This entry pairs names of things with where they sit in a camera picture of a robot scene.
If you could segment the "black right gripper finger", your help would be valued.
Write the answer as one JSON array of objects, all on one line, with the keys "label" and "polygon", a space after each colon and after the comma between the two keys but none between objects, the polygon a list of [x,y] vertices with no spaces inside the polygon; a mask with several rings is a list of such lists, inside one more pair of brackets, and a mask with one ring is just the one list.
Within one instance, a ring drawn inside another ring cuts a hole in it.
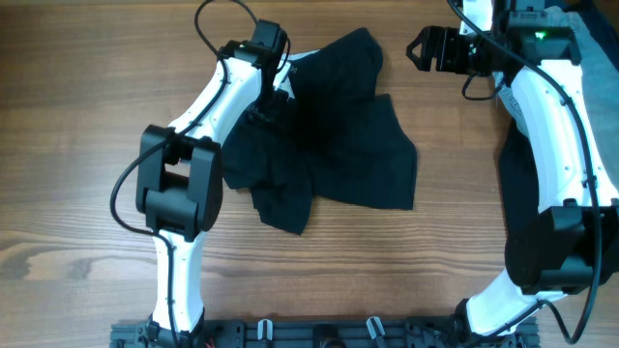
[{"label": "black right gripper finger", "polygon": [[419,35],[407,47],[407,52],[412,52],[416,47],[423,46],[426,41],[426,30],[423,29]]},{"label": "black right gripper finger", "polygon": [[413,52],[415,45],[409,45],[405,50],[406,57],[415,65],[416,68],[420,68],[421,58]]}]

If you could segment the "black shorts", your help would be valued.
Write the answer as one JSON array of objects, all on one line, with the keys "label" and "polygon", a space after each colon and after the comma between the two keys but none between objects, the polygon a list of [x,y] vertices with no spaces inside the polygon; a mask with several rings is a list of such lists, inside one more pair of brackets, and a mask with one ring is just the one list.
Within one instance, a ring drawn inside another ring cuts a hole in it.
[{"label": "black shorts", "polygon": [[289,88],[244,113],[223,149],[223,178],[248,189],[263,223],[300,235],[316,196],[374,209],[414,205],[417,151],[390,95],[383,53],[358,28],[291,63]]}]

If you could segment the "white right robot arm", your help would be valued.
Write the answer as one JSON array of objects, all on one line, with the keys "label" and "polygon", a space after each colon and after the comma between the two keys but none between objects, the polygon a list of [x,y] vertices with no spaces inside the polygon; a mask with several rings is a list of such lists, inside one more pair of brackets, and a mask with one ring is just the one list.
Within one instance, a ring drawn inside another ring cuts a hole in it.
[{"label": "white right robot arm", "polygon": [[457,28],[428,26],[407,47],[421,71],[494,79],[512,116],[498,166],[505,267],[448,319],[450,345],[512,338],[543,308],[583,295],[580,340],[600,287],[618,270],[618,190],[593,116],[617,72],[576,13],[541,1],[454,1]]}]

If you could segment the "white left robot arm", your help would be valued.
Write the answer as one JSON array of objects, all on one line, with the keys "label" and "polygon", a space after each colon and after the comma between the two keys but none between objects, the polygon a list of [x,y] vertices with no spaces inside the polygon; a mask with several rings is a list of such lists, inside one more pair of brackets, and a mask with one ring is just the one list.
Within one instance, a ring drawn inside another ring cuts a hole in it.
[{"label": "white left robot arm", "polygon": [[287,42],[278,24],[258,20],[249,40],[220,49],[213,77],[185,113],[141,135],[135,205],[158,260],[156,307],[140,338],[145,346],[206,344],[201,253],[221,210],[221,147],[239,118],[268,101],[282,82]]}]

